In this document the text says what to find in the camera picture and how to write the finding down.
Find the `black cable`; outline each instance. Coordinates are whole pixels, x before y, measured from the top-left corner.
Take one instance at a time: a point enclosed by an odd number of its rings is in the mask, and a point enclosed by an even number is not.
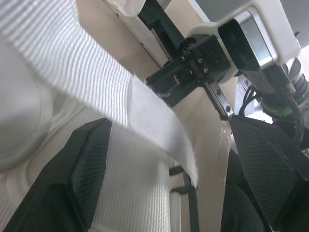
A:
[[[296,145],[300,145],[301,142],[303,141],[304,133],[305,133],[304,117],[298,107],[298,104],[295,102],[292,96],[287,98],[287,103],[295,119],[294,143]]]
[[[247,89],[247,91],[246,91],[246,93],[245,93],[245,96],[243,97],[242,104],[244,104],[245,101],[247,100],[248,95],[249,95],[249,92],[252,90],[252,88],[253,88],[253,85],[250,85],[250,86],[248,87],[248,89]]]
[[[245,116],[245,109],[247,107],[247,105],[252,102],[254,99],[257,99],[258,97],[260,97],[259,93],[256,93],[254,96],[250,96],[246,99],[245,103],[241,106],[238,115],[242,115]]]

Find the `screw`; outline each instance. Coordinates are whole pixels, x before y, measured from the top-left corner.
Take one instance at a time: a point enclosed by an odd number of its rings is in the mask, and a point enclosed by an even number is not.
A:
[[[203,72],[204,72],[205,74],[208,73],[208,71],[209,71],[209,69],[208,69],[207,67],[203,69]]]
[[[198,58],[197,60],[198,60],[198,62],[199,62],[200,64],[204,62],[203,57],[200,57],[200,58]]]

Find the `beige background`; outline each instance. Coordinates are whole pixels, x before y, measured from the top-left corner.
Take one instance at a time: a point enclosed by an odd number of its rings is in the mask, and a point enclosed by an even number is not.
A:
[[[130,72],[145,79],[159,70],[159,66],[103,0],[77,0],[77,4],[85,30]],[[202,22],[188,0],[174,0],[167,14],[183,35]],[[221,86],[232,105],[236,84],[237,79],[233,78]],[[226,132],[221,135],[224,136],[229,136],[230,131],[222,127],[217,112],[202,89],[196,89],[173,110],[186,127],[197,156],[200,231],[219,232],[228,159],[227,139],[219,140],[223,129]],[[182,176],[178,176],[172,184],[180,185],[181,182]],[[184,232],[190,231],[187,204],[187,198],[183,197]]]

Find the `white webbing strap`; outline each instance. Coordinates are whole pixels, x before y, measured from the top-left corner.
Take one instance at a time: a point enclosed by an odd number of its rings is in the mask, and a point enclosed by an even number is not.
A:
[[[75,1],[0,0],[0,36],[45,83],[159,146],[197,184],[178,118],[85,32]]]

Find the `robotic arm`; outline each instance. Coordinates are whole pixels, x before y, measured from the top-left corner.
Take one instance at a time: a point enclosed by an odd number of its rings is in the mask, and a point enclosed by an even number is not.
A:
[[[202,87],[221,120],[229,120],[234,112],[218,83],[243,74],[252,86],[239,114],[244,115],[246,105],[258,99],[275,121],[294,117],[293,140],[301,144],[308,87],[297,59],[300,45],[279,0],[253,0],[220,22],[197,26],[187,38],[160,9],[156,1],[149,0],[139,14],[169,59],[147,79],[155,93],[174,106]]]

